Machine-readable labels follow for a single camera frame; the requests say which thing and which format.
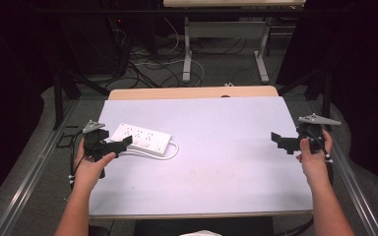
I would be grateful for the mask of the white desk frame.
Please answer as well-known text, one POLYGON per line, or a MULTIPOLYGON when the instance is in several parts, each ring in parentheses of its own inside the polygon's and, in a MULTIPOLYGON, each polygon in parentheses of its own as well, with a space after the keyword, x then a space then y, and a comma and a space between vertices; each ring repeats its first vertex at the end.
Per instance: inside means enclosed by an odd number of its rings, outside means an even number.
MULTIPOLYGON (((163 6, 182 10, 291 10, 303 6, 306 0, 163 0, 163 6)), ((185 58, 182 81, 191 80, 192 38, 258 38, 259 50, 254 52, 259 79, 262 83, 269 82, 269 76, 264 64, 263 55, 270 37, 272 27, 271 17, 262 17, 261 21, 246 20, 207 20, 200 22, 184 18, 185 58)))

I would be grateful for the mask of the black metal stand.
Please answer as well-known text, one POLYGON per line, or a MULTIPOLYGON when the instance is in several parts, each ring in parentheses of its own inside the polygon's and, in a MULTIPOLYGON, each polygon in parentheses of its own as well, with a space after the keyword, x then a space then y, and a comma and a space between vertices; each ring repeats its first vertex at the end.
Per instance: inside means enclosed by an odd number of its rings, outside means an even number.
POLYGON ((108 96, 110 91, 96 83, 90 81, 85 76, 80 75, 70 69, 55 69, 53 71, 53 88, 55 104, 55 123, 54 130, 57 130, 64 120, 63 94, 70 99, 77 100, 81 96, 77 84, 83 84, 86 87, 108 96))
POLYGON ((311 86, 305 92, 307 100, 315 100, 319 93, 323 95, 322 114, 330 117, 331 113, 331 96, 332 96, 332 72, 328 69, 317 69, 305 75, 302 78, 294 80, 292 83, 282 88, 278 88, 279 95, 291 91, 297 86, 311 81, 311 86))

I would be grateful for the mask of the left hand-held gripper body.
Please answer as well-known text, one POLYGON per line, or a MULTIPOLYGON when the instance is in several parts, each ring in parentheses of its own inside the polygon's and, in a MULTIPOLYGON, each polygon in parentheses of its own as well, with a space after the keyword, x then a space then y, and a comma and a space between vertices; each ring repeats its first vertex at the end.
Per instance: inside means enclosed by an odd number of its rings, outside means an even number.
POLYGON ((83 129, 85 156, 99 161, 106 154, 110 153, 109 145, 105 141, 109 132, 103 130, 104 124, 90 120, 83 129))

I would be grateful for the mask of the dark computer tower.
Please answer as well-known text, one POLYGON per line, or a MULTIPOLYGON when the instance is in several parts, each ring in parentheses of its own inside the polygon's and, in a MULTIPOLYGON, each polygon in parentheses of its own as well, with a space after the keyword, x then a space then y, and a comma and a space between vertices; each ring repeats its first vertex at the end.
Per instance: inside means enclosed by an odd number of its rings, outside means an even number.
POLYGON ((106 19, 98 17, 66 17, 60 25, 84 75, 123 74, 106 19))

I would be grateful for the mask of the person's dark clothing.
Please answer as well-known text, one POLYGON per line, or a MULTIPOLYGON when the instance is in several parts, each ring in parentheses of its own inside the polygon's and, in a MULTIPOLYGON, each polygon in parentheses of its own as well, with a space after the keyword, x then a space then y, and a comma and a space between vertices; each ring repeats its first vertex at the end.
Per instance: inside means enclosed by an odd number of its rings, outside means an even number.
POLYGON ((201 230, 221 236, 274 236, 269 216, 139 220, 134 236, 180 236, 201 230))

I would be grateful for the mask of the metal floor rail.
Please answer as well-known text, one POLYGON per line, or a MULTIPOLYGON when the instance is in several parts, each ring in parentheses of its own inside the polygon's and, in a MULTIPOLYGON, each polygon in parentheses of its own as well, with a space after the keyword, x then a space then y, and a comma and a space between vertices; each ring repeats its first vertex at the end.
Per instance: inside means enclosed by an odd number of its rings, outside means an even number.
POLYGON ((67 101, 64 117, 58 128, 53 129, 53 107, 45 105, 38 125, 25 149, 0 188, 0 236, 9 236, 19 215, 28 202, 43 172, 49 156, 61 137, 63 126, 77 107, 77 101, 67 101))
POLYGON ((342 152, 335 138, 333 138, 331 157, 334 160, 334 180, 342 182, 346 188, 350 200, 349 206, 357 213, 364 232, 367 236, 378 236, 378 220, 363 189, 358 184, 357 175, 352 169, 349 158, 342 152))

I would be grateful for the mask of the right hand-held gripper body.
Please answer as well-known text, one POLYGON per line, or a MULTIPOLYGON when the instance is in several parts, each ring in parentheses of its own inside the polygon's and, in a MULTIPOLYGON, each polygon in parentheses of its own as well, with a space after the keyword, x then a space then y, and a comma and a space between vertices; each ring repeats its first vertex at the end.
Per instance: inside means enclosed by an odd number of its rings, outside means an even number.
POLYGON ((310 150, 312 153, 316 153, 319 150, 325 154, 328 153, 325 149, 323 125, 339 126, 341 125, 341 122, 316 115, 315 113, 298 118, 298 126, 296 128, 298 138, 300 140, 309 140, 310 150))

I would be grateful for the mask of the person's right hand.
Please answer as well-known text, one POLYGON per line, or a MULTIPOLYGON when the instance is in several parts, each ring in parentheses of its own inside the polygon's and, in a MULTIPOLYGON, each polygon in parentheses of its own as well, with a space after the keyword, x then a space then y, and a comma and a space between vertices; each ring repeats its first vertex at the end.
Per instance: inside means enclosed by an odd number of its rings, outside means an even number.
POLYGON ((321 150, 312 153, 308 139, 299 142, 300 155, 296 159, 300 162, 304 175, 311 189, 330 185, 326 167, 325 153, 321 150))

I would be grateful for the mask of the white table mat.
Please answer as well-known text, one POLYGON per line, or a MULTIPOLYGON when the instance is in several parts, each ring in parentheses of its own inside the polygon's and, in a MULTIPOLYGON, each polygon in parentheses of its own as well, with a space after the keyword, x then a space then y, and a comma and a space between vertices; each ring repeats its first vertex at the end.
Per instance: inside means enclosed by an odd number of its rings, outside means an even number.
POLYGON ((278 96, 108 100, 100 122, 172 136, 168 160, 123 153, 93 189, 92 218, 275 215, 309 212, 309 187, 295 157, 271 133, 295 136, 278 96))

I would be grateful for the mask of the person's left hand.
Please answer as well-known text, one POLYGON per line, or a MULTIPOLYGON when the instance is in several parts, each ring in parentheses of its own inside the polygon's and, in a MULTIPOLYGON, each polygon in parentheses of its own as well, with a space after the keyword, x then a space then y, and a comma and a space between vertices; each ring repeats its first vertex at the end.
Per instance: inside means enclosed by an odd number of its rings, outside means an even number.
POLYGON ((84 140, 81 140, 74 159, 74 186, 75 194, 89 194, 97 183, 104 167, 111 162, 116 154, 106 154, 101 160, 94 161, 91 157, 85 156, 84 140))

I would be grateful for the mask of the white power strip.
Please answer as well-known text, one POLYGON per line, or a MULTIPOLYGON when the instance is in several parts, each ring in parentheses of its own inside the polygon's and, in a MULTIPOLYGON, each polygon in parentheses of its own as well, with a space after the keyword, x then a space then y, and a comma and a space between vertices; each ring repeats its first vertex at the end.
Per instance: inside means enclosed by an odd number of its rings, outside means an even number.
POLYGON ((129 136, 132 137, 132 144, 129 145, 129 148, 144 151, 156 156, 164 156, 171 140, 170 134, 125 123, 121 123, 117 127, 110 139, 114 142, 120 142, 129 136))

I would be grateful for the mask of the wooden table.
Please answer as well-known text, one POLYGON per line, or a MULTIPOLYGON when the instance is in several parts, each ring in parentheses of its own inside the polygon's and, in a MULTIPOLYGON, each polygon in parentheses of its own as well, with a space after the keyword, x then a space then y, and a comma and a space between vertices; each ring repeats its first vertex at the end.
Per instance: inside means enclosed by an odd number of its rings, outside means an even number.
POLYGON ((205 87, 205 88, 130 88, 115 89, 109 100, 186 99, 215 97, 278 96, 272 86, 205 87))

